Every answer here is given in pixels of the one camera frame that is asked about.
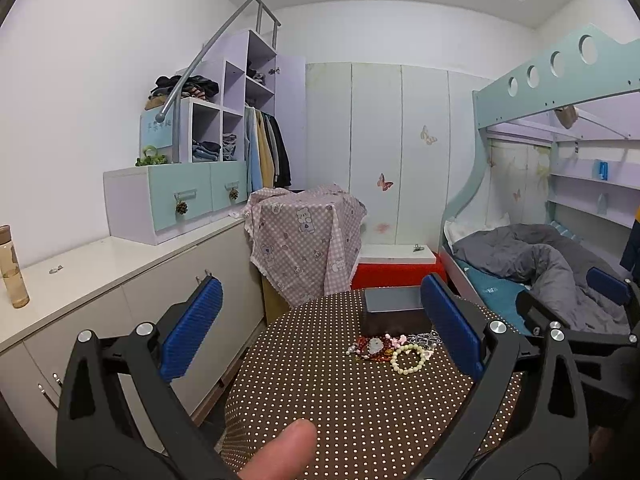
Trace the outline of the bare left hand thumb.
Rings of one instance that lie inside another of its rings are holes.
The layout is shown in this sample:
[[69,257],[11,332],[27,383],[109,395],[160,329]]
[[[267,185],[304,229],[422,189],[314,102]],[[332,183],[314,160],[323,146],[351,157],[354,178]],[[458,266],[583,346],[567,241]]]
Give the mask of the bare left hand thumb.
[[314,459],[317,428],[307,419],[289,424],[238,472],[244,480],[292,480]]

